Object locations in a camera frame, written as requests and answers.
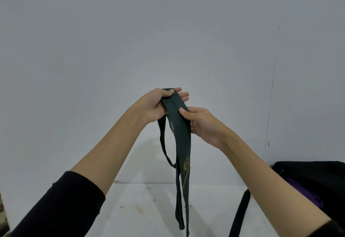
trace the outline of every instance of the dark green fabric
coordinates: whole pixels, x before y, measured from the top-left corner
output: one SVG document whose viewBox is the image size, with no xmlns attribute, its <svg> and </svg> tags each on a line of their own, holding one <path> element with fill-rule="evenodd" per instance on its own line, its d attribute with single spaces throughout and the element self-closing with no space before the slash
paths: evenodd
<svg viewBox="0 0 345 237">
<path fill-rule="evenodd" d="M 190 121 L 182 117 L 178 110 L 182 107 L 188 111 L 186 105 L 181 99 L 178 92 L 175 90 L 172 96 L 163 97 L 162 101 L 166 107 L 167 114 L 158 120 L 158 125 L 160 128 L 160 143 L 162 145 L 163 152 L 168 160 L 168 163 L 176 169 L 176 209 L 175 217 L 179 223 L 180 230 L 185 228 L 183 222 L 182 214 L 182 201 L 181 201 L 181 189 L 180 189 L 180 179 L 182 182 L 182 193 L 185 200 L 186 208 L 186 223 L 187 223 L 187 237 L 189 236 L 189 206 L 188 206 L 188 195 L 189 195 L 189 174 L 190 174 Z M 165 150 L 165 124 L 166 117 L 168 117 L 170 129 L 175 135 L 176 141 L 176 163 L 173 164 L 169 157 L 167 156 Z"/>
</svg>

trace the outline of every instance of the bag strap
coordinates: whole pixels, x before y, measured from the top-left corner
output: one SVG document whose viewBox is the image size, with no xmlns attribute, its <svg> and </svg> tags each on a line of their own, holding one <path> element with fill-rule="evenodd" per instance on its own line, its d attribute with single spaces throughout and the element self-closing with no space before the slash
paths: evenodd
<svg viewBox="0 0 345 237">
<path fill-rule="evenodd" d="M 229 237 L 239 237 L 239 233 L 241 231 L 244 215 L 246 214 L 249 200 L 250 200 L 250 191 L 247 189 L 244 192 L 242 200 L 238 206 L 238 209 L 233 221 L 233 225 L 231 226 Z"/>
<path fill-rule="evenodd" d="M 190 170 L 190 121 L 182 117 L 179 113 L 179 109 L 182 107 L 188 111 L 186 105 L 181 99 L 178 92 L 175 90 L 170 97 L 163 97 L 162 102 L 167 110 L 167 114 L 158 120 L 160 129 L 160 143 L 162 146 L 163 153 L 170 166 L 176 169 L 176 209 L 175 218 L 179 223 L 180 230 L 185 228 L 182 213 L 182 194 L 180 188 L 180 175 L 182 180 L 182 192 L 185 200 L 186 209 L 186 224 L 187 224 L 187 237 L 189 236 L 189 170 Z M 168 118 L 170 129 L 175 136 L 176 142 L 176 163 L 173 164 L 167 155 L 165 148 L 165 125 L 166 117 Z"/>
</svg>

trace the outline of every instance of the hand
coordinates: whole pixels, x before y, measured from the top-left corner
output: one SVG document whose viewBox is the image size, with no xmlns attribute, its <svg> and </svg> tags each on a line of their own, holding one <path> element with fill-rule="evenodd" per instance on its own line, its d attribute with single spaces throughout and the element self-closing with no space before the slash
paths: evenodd
<svg viewBox="0 0 345 237">
<path fill-rule="evenodd" d="M 181 92 L 182 88 L 175 88 L 179 95 L 181 96 L 183 102 L 189 100 L 188 92 Z M 143 116 L 145 118 L 146 124 L 150 122 L 155 122 L 158 119 L 162 118 L 167 112 L 164 107 L 163 102 L 161 101 L 162 97 L 171 96 L 174 93 L 174 90 L 166 91 L 163 89 L 153 89 L 147 94 L 143 95 L 134 105 L 138 106 L 143 110 Z"/>
<path fill-rule="evenodd" d="M 179 109 L 180 114 L 190 120 L 192 134 L 196 134 L 205 142 L 216 148 L 221 148 L 224 144 L 224 135 L 231 132 L 225 124 L 219 121 L 205 108 L 188 107 L 188 111 Z"/>
</svg>

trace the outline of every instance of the white surface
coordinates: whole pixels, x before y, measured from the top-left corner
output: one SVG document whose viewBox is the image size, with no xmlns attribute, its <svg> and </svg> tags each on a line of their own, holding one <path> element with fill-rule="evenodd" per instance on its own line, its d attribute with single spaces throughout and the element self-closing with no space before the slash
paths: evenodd
<svg viewBox="0 0 345 237">
<path fill-rule="evenodd" d="M 269 163 L 345 161 L 344 1 L 0 0 L 0 191 L 11 227 L 155 87 L 183 87 L 188 105 L 208 108 Z M 142 132 L 118 180 L 174 182 L 158 135 L 157 124 Z M 174 159 L 170 133 L 166 144 Z M 191 162 L 191 183 L 242 184 L 196 137 Z"/>
<path fill-rule="evenodd" d="M 245 186 L 190 185 L 190 236 L 229 236 L 245 190 Z M 186 236 L 186 229 L 180 231 L 175 219 L 175 204 L 172 184 L 114 184 L 87 237 Z M 278 236 L 253 198 L 241 236 Z"/>
</svg>

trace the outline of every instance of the person's left hand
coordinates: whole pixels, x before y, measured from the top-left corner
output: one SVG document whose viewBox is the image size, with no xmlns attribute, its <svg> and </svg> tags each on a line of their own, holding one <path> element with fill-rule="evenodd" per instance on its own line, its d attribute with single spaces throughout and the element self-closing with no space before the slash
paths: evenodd
<svg viewBox="0 0 345 237">
<path fill-rule="evenodd" d="M 179 93 L 183 102 L 189 100 L 188 92 L 181 92 L 181 87 L 175 88 L 175 90 Z M 143 115 L 146 119 L 146 123 L 149 124 L 150 122 L 155 122 L 158 119 L 162 118 L 167 113 L 161 99 L 162 97 L 171 96 L 173 93 L 173 89 L 171 89 L 170 91 L 166 91 L 156 88 L 143 95 L 138 101 L 136 101 L 134 105 L 143 110 Z"/>
</svg>

